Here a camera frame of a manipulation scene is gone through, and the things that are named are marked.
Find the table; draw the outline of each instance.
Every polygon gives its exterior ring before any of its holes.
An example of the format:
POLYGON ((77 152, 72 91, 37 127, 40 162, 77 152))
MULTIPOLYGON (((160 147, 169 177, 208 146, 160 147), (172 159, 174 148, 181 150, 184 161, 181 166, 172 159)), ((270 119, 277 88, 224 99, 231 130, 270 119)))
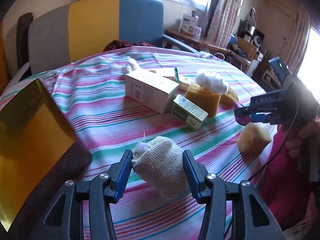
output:
POLYGON ((193 44, 193 48, 196 49, 197 51, 201 51, 201 49, 203 47, 205 47, 207 49, 216 50, 216 51, 219 51, 222 53, 229 53, 230 52, 230 50, 228 50, 228 49, 224 49, 224 48, 212 45, 213 41, 210 39, 204 38, 204 37, 197 37, 197 36, 181 34, 177 31, 173 31, 173 30, 165 30, 164 33, 170 37, 179 38, 187 43, 193 44))
MULTIPOLYGON (((243 129, 234 119, 233 109, 219 106, 216 118, 204 121, 193 131, 173 115, 160 115, 125 97, 121 68, 127 57, 145 69, 177 67, 180 74, 192 78, 197 70, 210 68, 229 82, 239 100, 248 104, 251 96, 264 91, 251 78, 231 64, 209 53, 130 47, 101 53, 71 63, 60 69, 29 77, 0 97, 0 109, 22 88, 39 78, 92 153, 92 163, 79 180, 88 181, 118 162, 126 149, 156 136, 171 138, 183 150, 189 149, 209 172, 222 179, 239 183, 247 179, 268 160, 270 143, 259 158, 241 157, 236 139, 243 129)), ((271 136, 276 126, 262 124, 271 136)), ((252 183, 257 185, 260 176, 252 183)), ((204 205, 187 196, 176 203, 162 200, 156 189, 131 173, 124 197, 111 205, 118 240, 129 239, 197 239, 204 205)), ((227 222, 231 204, 227 203, 227 222)), ((84 202, 84 236, 90 239, 88 203, 84 202)))

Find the gold paper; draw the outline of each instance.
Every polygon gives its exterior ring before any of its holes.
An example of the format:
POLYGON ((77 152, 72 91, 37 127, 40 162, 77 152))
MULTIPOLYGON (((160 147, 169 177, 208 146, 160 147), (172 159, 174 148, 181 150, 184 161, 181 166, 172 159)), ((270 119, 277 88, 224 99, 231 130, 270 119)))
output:
POLYGON ((74 141, 74 130, 39 80, 0 111, 0 221, 6 230, 74 141))

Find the white fluffy object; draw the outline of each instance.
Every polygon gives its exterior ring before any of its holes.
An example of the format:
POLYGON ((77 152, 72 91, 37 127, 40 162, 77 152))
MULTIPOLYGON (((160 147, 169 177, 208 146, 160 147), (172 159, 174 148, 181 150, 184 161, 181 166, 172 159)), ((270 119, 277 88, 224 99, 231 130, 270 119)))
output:
POLYGON ((209 90, 211 93, 225 94, 229 84, 219 74, 207 69, 201 69, 196 75, 196 84, 209 90))
POLYGON ((158 136, 136 145, 132 168, 141 179, 158 189, 163 199, 178 201, 190 193, 182 152, 171 139, 158 136))
POLYGON ((138 68, 140 68, 139 64, 133 58, 128 57, 128 62, 126 65, 122 66, 121 72, 126 75, 138 68))

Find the chair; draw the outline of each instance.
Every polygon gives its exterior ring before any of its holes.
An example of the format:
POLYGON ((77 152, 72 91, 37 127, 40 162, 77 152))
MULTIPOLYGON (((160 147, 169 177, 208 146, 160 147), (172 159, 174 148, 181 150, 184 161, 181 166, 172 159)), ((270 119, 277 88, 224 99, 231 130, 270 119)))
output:
POLYGON ((49 11, 34 21, 32 14, 25 14, 18 21, 16 79, 28 69, 27 62, 29 75, 37 74, 101 53, 117 39, 130 43, 146 41, 157 47, 167 42, 197 53, 164 35, 163 22, 164 9, 159 0, 81 0, 49 11))

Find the metal screw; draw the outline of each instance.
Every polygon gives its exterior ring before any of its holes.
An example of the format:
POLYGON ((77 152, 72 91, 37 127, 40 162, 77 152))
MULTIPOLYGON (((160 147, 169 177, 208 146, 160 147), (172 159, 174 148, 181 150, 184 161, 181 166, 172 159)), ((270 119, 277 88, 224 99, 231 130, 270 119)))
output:
POLYGON ((208 173, 207 174, 207 178, 208 179, 215 179, 217 176, 216 176, 216 174, 213 174, 213 173, 208 173))
POLYGON ((108 173, 101 173, 99 177, 101 179, 107 179, 107 178, 109 178, 109 174, 108 173))
POLYGON ((68 179, 68 180, 64 183, 64 185, 66 185, 67 187, 72 186, 72 185, 73 185, 73 180, 72 180, 72 179, 68 179))
POLYGON ((250 182, 247 181, 247 180, 242 181, 241 184, 242 184, 242 186, 244 186, 244 187, 249 187, 249 186, 250 186, 250 182))

